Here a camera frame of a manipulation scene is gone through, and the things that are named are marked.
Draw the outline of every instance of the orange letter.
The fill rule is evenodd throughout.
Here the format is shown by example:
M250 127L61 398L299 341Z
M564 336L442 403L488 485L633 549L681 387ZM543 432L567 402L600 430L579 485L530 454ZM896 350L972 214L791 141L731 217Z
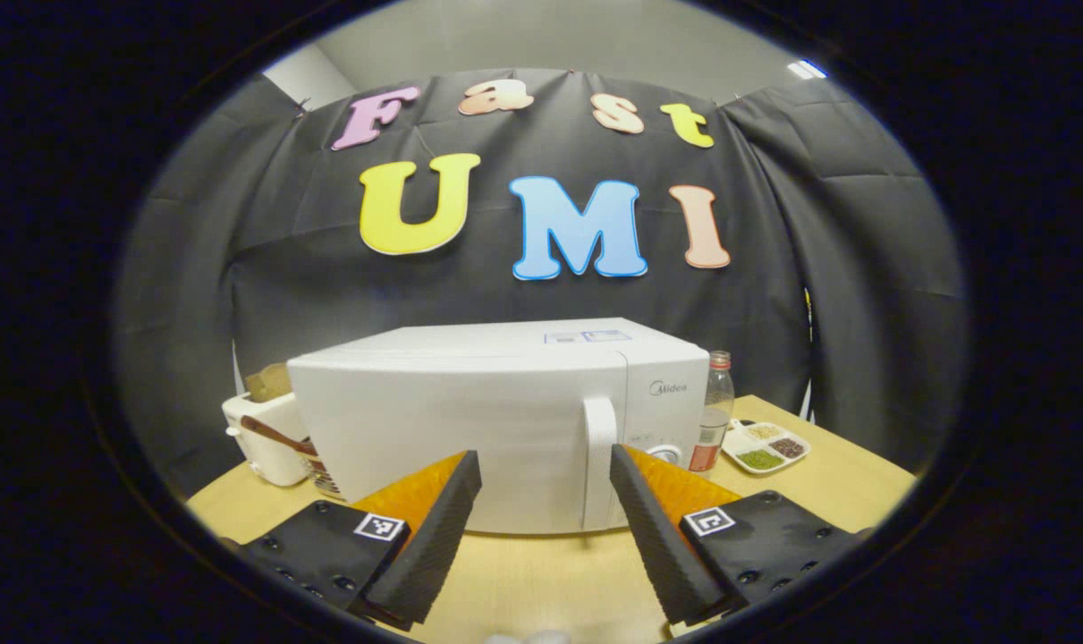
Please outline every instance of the orange letter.
M680 201L684 209L684 225L688 227L689 249L684 261L696 268L720 268L729 265L732 258L720 246L716 236L716 221L712 216L712 201L716 195L708 188L697 186L673 186L668 195Z
M644 131L644 122L636 116L632 101L612 94L593 94L589 102L596 107L592 110L592 118L598 119L598 122L609 130L626 131L629 134Z
M458 104L458 110L467 116L493 110L519 110L533 105L533 96L527 91L524 82L513 78L487 80L466 91L469 98Z

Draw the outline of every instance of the microwave door handle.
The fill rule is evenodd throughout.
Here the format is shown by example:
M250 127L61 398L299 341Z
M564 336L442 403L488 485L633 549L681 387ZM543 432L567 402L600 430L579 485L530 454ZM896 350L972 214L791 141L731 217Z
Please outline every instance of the microwave door handle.
M585 433L588 452L585 460L585 511L582 515L582 530L599 530L609 527L609 510L612 501L612 483L609 466L612 446L616 443L616 413L612 400L590 398L583 402L585 411Z

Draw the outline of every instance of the sectioned plate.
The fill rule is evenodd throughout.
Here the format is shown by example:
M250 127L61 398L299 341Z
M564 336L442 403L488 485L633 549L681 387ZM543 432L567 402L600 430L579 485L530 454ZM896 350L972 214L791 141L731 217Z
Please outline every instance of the sectioned plate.
M784 456L781 451L778 451L778 448L773 447L773 444L778 443L778 441L785 439L791 441L798 448L803 448L803 451L799 451L797 456ZM728 432L725 434L725 443L721 443L720 448L725 450L725 454L732 457L734 463L753 474L770 474L771 472L775 472L775 470L782 470L811 452L811 445L808 445L807 441L804 441L803 437L795 435L790 430L774 423L753 423L752 420L738 419L733 419L728 425ZM762 451L767 456L779 458L779 463L764 469L748 465L742 459L742 456L751 451Z

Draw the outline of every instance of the bottle label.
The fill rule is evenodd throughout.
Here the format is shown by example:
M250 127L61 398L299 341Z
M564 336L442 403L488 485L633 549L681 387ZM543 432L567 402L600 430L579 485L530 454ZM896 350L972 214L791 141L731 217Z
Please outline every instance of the bottle label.
M692 462L688 469L690 472L708 472L716 465L716 457L719 455L719 445L697 445L692 450Z

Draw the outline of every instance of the table surface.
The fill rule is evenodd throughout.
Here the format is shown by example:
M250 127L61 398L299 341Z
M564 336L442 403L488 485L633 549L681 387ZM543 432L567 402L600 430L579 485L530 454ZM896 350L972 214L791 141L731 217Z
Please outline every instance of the table surface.
M762 476L744 472L721 452L710 479L742 497L774 489L824 521L857 531L887 516L916 481L884 458L755 396L738 398L733 416L770 421L811 445L801 461ZM310 482L280 488L243 463L187 505L219 537L247 543L319 498L328 497ZM627 528L559 537L466 534L426 623L414 625L405 635L429 644L481 644L493 633L524 640L546 629L570 632L573 644L668 639Z

